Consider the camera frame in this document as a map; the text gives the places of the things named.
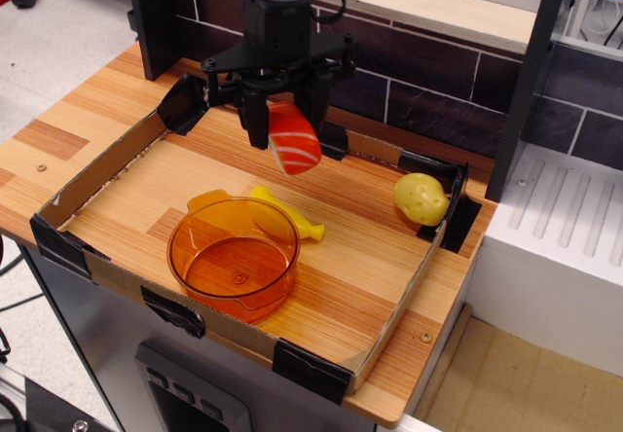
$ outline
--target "yellow toy potato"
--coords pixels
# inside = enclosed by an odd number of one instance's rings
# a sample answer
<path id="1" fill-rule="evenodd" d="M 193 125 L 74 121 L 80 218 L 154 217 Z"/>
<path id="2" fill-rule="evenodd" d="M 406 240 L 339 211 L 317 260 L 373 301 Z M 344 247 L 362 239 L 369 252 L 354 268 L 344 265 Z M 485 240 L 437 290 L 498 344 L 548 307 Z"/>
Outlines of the yellow toy potato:
<path id="1" fill-rule="evenodd" d="M 401 177 L 393 190 L 398 208 L 414 223 L 437 226 L 450 201 L 441 183 L 428 174 L 414 172 Z"/>

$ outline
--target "fake food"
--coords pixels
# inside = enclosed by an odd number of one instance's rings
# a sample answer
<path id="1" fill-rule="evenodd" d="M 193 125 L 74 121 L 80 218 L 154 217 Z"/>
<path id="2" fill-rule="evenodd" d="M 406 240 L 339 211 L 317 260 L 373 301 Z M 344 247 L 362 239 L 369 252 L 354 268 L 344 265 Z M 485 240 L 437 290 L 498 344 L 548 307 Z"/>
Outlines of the fake food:
<path id="1" fill-rule="evenodd" d="M 294 224 L 299 231 L 299 237 L 301 239 L 311 237 L 314 240 L 322 240 L 324 236 L 324 225 L 312 225 L 312 223 L 310 223 L 310 221 L 305 216 L 296 211 L 294 208 L 274 198 L 268 187 L 258 186 L 251 191 L 250 195 L 253 198 L 260 198 L 262 200 L 265 200 L 268 203 L 271 203 L 272 205 L 283 210 L 290 217 L 290 219 L 294 221 Z"/>
<path id="2" fill-rule="evenodd" d="M 450 206 L 441 183 L 420 172 L 401 177 L 393 194 L 396 206 L 407 218 L 420 225 L 437 226 Z"/>
<path id="3" fill-rule="evenodd" d="M 322 159 L 320 142 L 301 110 L 289 101 L 269 106 L 269 146 L 289 176 L 301 174 Z"/>

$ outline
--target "yellow toy fish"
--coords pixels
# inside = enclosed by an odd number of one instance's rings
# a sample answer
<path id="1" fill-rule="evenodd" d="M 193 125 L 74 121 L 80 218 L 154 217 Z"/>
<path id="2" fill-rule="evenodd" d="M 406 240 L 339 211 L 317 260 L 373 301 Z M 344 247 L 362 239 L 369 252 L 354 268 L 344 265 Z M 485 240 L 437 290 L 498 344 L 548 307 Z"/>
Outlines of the yellow toy fish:
<path id="1" fill-rule="evenodd" d="M 294 221 L 297 229 L 299 230 L 299 237 L 305 239 L 311 237 L 314 240 L 321 241 L 324 237 L 324 225 L 312 225 L 310 221 L 294 208 L 281 203 L 279 200 L 273 197 L 268 187 L 258 186 L 251 191 L 250 194 L 253 198 L 260 198 L 272 203 L 274 206 L 281 208 L 291 219 Z"/>

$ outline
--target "plastic toy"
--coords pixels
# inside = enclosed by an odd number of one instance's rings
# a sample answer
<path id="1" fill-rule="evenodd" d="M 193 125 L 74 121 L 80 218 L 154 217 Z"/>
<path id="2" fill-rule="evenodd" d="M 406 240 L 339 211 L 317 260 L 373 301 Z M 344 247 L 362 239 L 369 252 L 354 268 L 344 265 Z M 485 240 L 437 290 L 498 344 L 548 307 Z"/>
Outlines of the plastic toy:
<path id="1" fill-rule="evenodd" d="M 296 224 L 285 211 L 217 190 L 188 202 L 167 260 L 189 298 L 252 323 L 290 294 L 299 249 Z"/>
<path id="2" fill-rule="evenodd" d="M 282 209 L 292 219 L 292 221 L 294 221 L 294 224 L 299 230 L 299 237 L 301 239 L 311 237 L 314 240 L 321 241 L 324 237 L 324 225 L 312 225 L 312 223 L 310 223 L 305 216 L 296 211 L 294 208 L 281 203 L 279 200 L 274 198 L 266 186 L 256 187 L 251 191 L 250 196 L 265 200 Z"/>
<path id="3" fill-rule="evenodd" d="M 269 146 L 283 172 L 293 176 L 316 166 L 322 159 L 320 142 L 301 110 L 279 101 L 269 113 Z"/>
<path id="4" fill-rule="evenodd" d="M 450 206 L 441 183 L 420 172 L 401 177 L 393 192 L 396 205 L 407 218 L 425 226 L 441 223 Z"/>

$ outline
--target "toy salmon sushi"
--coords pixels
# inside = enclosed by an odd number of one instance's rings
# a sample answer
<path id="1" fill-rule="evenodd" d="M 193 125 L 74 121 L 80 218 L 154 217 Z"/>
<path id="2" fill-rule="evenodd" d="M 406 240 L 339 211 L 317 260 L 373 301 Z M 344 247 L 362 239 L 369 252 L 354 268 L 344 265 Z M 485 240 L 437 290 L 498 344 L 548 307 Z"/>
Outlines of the toy salmon sushi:
<path id="1" fill-rule="evenodd" d="M 312 125 L 290 101 L 269 106 L 269 146 L 277 163 L 289 176 L 312 169 L 322 158 Z"/>

